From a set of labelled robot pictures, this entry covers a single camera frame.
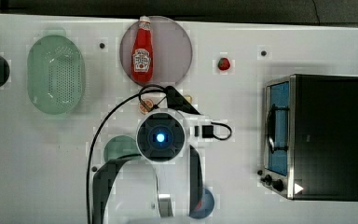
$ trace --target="microwave oven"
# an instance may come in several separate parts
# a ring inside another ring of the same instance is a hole
[[[267,83],[264,102],[263,186],[358,202],[358,77],[291,75]]]

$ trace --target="microwave window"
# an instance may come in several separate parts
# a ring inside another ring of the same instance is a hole
[[[289,82],[270,86],[269,108],[289,106]],[[275,141],[276,148],[285,148],[288,137],[288,111],[278,110],[275,113]],[[268,169],[280,175],[287,175],[287,151],[276,150],[273,153],[268,151]]]

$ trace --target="ketchup bottle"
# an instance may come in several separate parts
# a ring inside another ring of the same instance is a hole
[[[146,16],[139,20],[138,34],[132,49],[132,78],[137,82],[146,83],[153,76],[153,48],[150,33],[150,19]]]

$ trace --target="green basket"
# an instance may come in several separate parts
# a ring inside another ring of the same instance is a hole
[[[83,95],[84,73],[83,58],[72,41],[61,35],[45,36],[28,55],[28,96],[44,113],[67,113]]]

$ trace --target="white table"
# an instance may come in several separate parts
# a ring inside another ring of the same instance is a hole
[[[86,223],[85,173],[92,136],[118,102],[140,88],[124,74],[118,48],[135,20],[0,15],[0,55],[10,64],[0,89],[0,223]],[[262,90],[273,78],[300,74],[358,76],[358,29],[180,22],[193,62],[176,86],[213,119],[228,119],[234,135],[202,150],[213,216],[195,223],[358,223],[358,203],[287,201],[258,183]],[[81,50],[86,91],[64,116],[37,110],[28,99],[26,59],[49,27],[62,27]],[[104,42],[105,49],[99,44]],[[265,49],[268,57],[259,57]],[[216,60],[235,61],[228,75]],[[132,134],[142,115],[125,105],[103,129],[94,163],[111,137]]]

